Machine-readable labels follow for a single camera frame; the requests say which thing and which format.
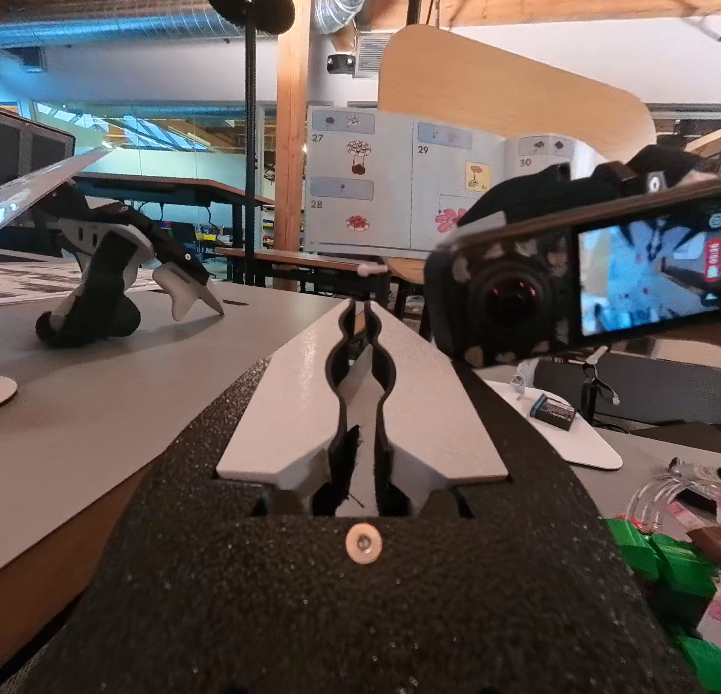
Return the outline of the wooden support post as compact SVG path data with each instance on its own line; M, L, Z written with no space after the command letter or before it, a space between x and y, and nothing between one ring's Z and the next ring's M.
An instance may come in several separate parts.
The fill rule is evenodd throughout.
M312 0L292 0L295 19L277 44L274 253L300 249Z

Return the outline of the spare white black gripper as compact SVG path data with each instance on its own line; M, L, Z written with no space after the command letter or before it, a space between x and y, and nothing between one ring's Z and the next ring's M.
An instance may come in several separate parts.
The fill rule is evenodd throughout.
M73 182L40 201L54 215L81 268L80 283L53 311L36 321L38 338L49 347L84 347L128 337L141 313L127 296L142 264L160 265L152 280L171 298L171 314L181 321L196 301L217 314L224 307L211 276L195 254L143 213L122 202L91 208Z

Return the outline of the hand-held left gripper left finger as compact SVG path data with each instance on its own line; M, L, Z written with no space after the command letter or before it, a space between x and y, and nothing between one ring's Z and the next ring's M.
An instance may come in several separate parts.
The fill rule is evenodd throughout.
M318 491L331 481L331 457L347 432L339 384L356 302L332 309L279 348L216 467L220 479L284 491Z

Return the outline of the white wall vent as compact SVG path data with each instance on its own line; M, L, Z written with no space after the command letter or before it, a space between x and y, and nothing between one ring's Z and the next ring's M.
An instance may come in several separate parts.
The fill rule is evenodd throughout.
M358 32L354 50L354 78L378 78L383 53L392 36L392 32Z

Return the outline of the black computer monitor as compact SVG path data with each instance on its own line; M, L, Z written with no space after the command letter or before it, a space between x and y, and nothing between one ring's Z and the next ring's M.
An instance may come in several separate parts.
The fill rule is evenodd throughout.
M1 108L1 185L71 158L76 139Z

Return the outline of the long metal air duct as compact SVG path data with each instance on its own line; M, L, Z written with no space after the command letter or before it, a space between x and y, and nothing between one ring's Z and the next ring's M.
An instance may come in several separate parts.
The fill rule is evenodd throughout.
M1 24L3 49L243 37L242 27L227 22L210 5L181 0L108 2L98 9L62 6L25 12Z

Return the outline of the white rounded tray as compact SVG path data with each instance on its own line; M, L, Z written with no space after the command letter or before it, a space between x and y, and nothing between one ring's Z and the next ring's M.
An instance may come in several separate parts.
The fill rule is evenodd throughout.
M521 395L509 383L490 380L485 383L511 405L517 419L530 423L567 463L603 471L617 471L623 466L617 451L579 414L574 416L568 430L531 417L532 406L545 394L542 390L527 387Z

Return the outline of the wooden top office desk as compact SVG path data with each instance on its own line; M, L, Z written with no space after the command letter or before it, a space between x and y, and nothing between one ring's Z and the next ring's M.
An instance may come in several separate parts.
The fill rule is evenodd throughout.
M325 254L262 249L247 257L241 248L216 253L227 261L229 279L260 288L374 300L387 305L392 275L376 257L351 259Z
M266 286L266 268L259 264L260 245L256 244L256 210L272 206L271 199L215 182L210 179L188 179L162 176L117 175L82 172L75 176L80 190L89 197L118 201L137 201L164 205L183 205L211 210L211 204L231 206L232 237L229 245L222 241L197 239L202 248L213 247L216 253L230 259L228 273L233 283L259 288Z

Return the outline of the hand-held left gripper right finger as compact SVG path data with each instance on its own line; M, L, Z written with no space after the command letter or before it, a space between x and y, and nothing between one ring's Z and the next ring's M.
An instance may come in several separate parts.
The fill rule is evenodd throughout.
M376 409L375 473L396 489L448 489L508 478L450 360L377 302L365 304Z

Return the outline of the silver flexible duct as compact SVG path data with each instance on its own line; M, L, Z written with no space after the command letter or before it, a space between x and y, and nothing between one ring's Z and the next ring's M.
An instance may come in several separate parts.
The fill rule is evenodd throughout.
M365 0L313 0L312 25L316 32L330 35L352 24Z

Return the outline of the black floor lamp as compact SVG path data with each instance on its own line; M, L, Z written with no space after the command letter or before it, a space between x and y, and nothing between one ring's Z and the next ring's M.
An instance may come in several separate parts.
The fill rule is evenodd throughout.
M232 281L265 287L265 275L255 262L257 207L257 37L259 33L280 35L290 30L295 19L292 0L208 0L228 23L244 33L245 87L245 185L242 214L233 214L233 248L244 257L232 257Z

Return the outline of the wooden booklet stand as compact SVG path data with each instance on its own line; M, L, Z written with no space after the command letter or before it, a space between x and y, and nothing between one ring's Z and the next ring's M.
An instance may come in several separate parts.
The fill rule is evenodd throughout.
M506 138L563 134L587 143L603 162L628 161L656 139L647 107L631 93L422 25L404 28L388 42L378 94L380 113L428 118ZM554 164L536 174L551 175L553 167L565 168L572 179L569 164ZM518 197L516 190L531 175L494 185L440 242L449 239L468 214L479 218L482 228L510 222L511 204L499 203L500 186L509 182ZM420 265L425 259L382 257L391 264Z

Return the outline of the lego instruction booklet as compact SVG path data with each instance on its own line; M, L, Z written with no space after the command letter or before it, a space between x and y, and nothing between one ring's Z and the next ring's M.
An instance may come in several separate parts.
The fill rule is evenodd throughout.
M506 138L406 114L312 106L303 250L423 259L494 185L554 164L569 164L577 179L604 160L563 134Z

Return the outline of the green lego lily pad model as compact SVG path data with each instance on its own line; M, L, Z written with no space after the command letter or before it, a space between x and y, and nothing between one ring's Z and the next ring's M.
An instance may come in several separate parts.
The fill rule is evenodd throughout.
M672 645L704 691L719 693L719 642L699 627L719 623L720 535L688 539L667 512L672 501L720 525L719 466L672 459L606 524Z

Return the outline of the black and white patterned sheet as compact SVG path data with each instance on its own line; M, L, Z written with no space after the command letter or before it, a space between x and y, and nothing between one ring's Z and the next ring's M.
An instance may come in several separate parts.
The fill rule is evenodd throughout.
M66 297L82 282L77 262L14 259L1 263L1 305L47 301Z

